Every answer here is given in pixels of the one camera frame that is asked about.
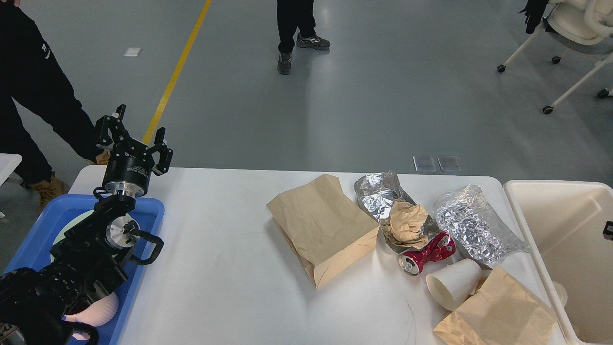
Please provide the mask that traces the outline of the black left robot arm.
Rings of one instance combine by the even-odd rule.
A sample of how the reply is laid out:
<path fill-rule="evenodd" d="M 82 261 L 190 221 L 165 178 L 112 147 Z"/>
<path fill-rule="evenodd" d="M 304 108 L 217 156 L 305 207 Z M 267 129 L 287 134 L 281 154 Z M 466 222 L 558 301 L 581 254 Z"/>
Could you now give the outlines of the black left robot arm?
<path fill-rule="evenodd" d="M 68 321 L 66 314 L 111 295 L 128 280 L 127 262 L 149 265 L 162 251 L 162 238 L 127 216 L 147 194 L 151 175 L 168 171 L 173 151 L 164 142 L 164 127 L 148 146 L 129 135 L 124 115 L 122 104 L 96 122 L 98 145 L 110 149 L 110 161 L 101 186 L 93 190 L 93 212 L 50 247 L 49 265 L 39 271 L 17 268 L 1 277 L 3 345 L 65 345 L 78 331 L 96 345 L 98 330 Z"/>

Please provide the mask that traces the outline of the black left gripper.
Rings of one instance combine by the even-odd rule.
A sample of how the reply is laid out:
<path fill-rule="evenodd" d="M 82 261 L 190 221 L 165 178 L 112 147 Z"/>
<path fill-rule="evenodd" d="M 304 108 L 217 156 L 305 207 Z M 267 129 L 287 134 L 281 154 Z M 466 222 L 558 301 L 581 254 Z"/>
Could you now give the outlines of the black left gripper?
<path fill-rule="evenodd" d="M 112 115 L 101 116 L 95 124 L 96 146 L 111 151 L 102 188 L 113 195 L 141 197 L 148 192 L 151 172 L 167 173 L 173 150 L 164 141 L 165 127 L 156 131 L 151 147 L 132 138 L 123 124 L 125 109 L 126 105 L 121 104 Z M 156 163 L 154 153 L 159 153 Z"/>

